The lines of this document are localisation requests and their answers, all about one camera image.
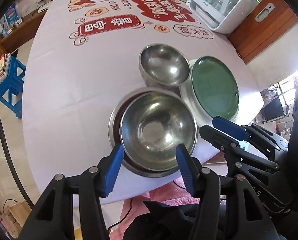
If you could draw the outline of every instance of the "black cloth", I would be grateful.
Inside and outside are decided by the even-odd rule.
[[[134,219],[124,232],[123,240],[187,240],[198,210],[198,204],[168,206],[144,201],[150,213]],[[225,240],[225,205],[219,208],[217,240]]]

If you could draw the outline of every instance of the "robotic arm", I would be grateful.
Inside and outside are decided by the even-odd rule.
[[[225,239],[279,240],[271,217],[287,217],[298,211],[298,90],[294,127],[290,142],[252,124],[241,127],[221,117],[213,127],[200,128],[200,136],[225,153],[226,177],[202,167],[190,157],[184,145],[176,150],[177,162],[187,191],[199,197],[198,215],[189,240],[215,240],[219,225],[220,195],[226,195]],[[240,148],[246,140],[268,159]],[[73,240],[72,195],[79,195],[81,230],[84,240],[109,240],[100,197],[113,190],[122,159],[123,147],[117,144],[110,156],[97,167],[79,176],[57,174],[29,215],[19,240]]]

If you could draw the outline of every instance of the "blue gripper pad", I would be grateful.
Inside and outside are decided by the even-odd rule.
[[[116,183],[116,178],[122,164],[123,154],[124,151],[121,144],[116,144],[110,153],[109,160],[111,162],[107,166],[107,172],[105,174],[103,186],[103,194],[105,196],[108,196],[109,193],[113,191],[113,187]]]
[[[220,116],[216,116],[212,119],[212,125],[214,128],[220,130],[225,134],[228,134],[238,141],[247,141],[249,139],[244,128]]]
[[[196,193],[194,182],[197,179],[199,172],[184,144],[179,144],[177,146],[176,159],[186,190],[191,194],[191,196],[194,196]]]

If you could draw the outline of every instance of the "white tablecloth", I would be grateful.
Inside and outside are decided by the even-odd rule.
[[[125,94],[145,86],[138,58],[148,44],[169,44],[189,60],[217,57],[239,87],[238,124],[249,123],[260,111],[258,88],[234,47],[223,35],[209,31],[185,3],[177,3],[53,1],[36,34],[23,88],[24,139],[40,192],[57,173],[81,174],[111,152],[110,114]],[[193,156],[205,162],[217,152],[199,137]],[[176,172],[145,178],[121,167],[113,192],[101,201],[127,199],[179,176]]]

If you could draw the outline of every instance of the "stack of books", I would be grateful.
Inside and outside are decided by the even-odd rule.
[[[11,54],[4,54],[0,58],[0,83],[6,78],[9,70]]]

